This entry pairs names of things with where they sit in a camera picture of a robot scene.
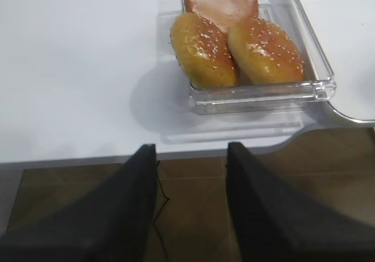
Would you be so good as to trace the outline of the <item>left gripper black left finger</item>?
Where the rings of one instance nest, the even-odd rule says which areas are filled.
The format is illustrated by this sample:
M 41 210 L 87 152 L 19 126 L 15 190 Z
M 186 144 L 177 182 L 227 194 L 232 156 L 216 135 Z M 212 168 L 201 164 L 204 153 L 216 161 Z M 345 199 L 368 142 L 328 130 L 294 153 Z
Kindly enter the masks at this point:
M 1 237 L 1 261 L 142 261 L 156 203 L 156 149 L 143 145 L 83 198 Z

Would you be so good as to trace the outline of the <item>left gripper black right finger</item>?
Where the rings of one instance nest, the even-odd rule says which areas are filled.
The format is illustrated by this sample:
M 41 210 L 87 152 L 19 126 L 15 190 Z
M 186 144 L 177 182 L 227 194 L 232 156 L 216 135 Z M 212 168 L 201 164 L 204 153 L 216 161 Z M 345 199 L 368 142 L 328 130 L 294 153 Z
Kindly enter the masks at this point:
M 227 149 L 227 201 L 243 261 L 374 261 L 374 227 L 295 189 L 240 142 Z

